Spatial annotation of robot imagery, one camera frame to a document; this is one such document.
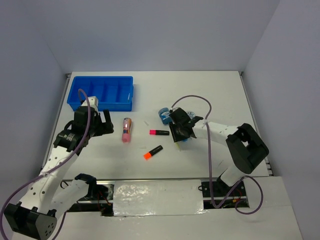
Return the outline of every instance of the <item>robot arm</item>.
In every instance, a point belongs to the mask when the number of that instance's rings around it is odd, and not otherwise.
[[[57,219],[76,201],[83,197],[93,198],[98,191],[105,192],[102,189],[104,186],[97,185],[96,178],[86,174],[79,174],[68,187],[57,192],[68,169],[88,145],[89,139],[114,131],[109,111],[103,111],[106,122],[102,122],[97,108],[98,99],[93,96],[89,97],[89,101],[91,120],[82,147],[64,165],[47,173],[70,156],[83,138],[88,121],[86,101],[74,112],[74,119],[57,135],[50,157],[40,173],[44,177],[36,181],[17,204],[10,203],[5,208],[4,215],[14,232],[47,240],[56,228]]]
[[[210,139],[229,148],[233,163],[222,173],[218,181],[232,187],[243,176],[251,174],[254,169],[269,154],[269,149],[261,140],[253,127],[247,123],[241,126],[223,125],[207,122],[202,117],[195,116],[190,119],[181,108],[170,112],[172,121],[169,124],[174,142],[182,141],[189,137]]]

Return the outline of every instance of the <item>bottle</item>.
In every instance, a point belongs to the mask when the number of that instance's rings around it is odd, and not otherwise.
[[[158,112],[159,117],[161,118],[161,121],[164,125],[168,125],[170,122],[172,122],[171,117],[169,116],[170,112],[169,112],[169,108],[164,107],[161,108]]]
[[[122,142],[127,144],[131,140],[131,125],[132,120],[129,117],[123,119],[123,132],[122,132]]]

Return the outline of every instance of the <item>wall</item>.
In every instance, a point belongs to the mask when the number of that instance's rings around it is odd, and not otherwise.
[[[0,0],[0,206],[39,174],[66,82],[25,12],[18,0]]]
[[[22,0],[65,72],[244,70],[279,0]]]
[[[302,235],[319,239],[320,1],[280,1],[244,83]]]

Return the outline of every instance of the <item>blue tray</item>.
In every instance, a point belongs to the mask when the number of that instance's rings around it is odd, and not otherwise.
[[[78,89],[83,89],[88,97],[98,98],[99,111],[108,109],[130,112],[134,95],[133,82],[132,76],[76,76],[66,102],[75,111],[80,106]]]

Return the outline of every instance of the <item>clear plastic film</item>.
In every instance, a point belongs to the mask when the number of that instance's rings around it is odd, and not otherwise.
[[[202,214],[200,180],[117,181],[115,216],[164,216]]]

